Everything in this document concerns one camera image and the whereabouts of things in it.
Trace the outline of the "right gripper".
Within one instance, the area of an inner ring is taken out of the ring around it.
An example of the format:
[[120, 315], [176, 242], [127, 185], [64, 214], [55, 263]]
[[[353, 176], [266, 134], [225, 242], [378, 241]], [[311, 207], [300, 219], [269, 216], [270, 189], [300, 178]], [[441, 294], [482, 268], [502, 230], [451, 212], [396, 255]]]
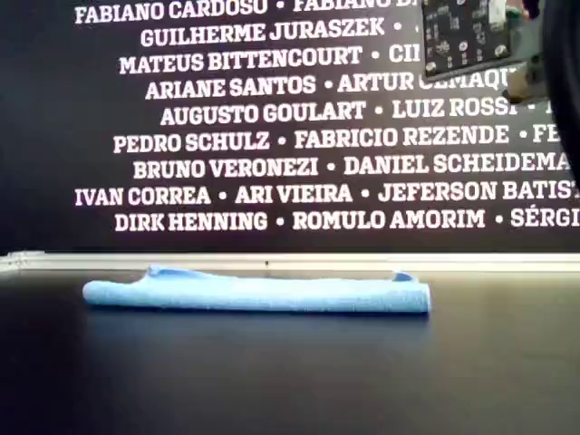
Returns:
[[507, 75], [502, 96], [509, 103], [546, 99], [545, 68], [540, 58], [534, 58], [542, 52], [543, 13], [543, 4], [509, 7], [510, 61], [525, 62]]

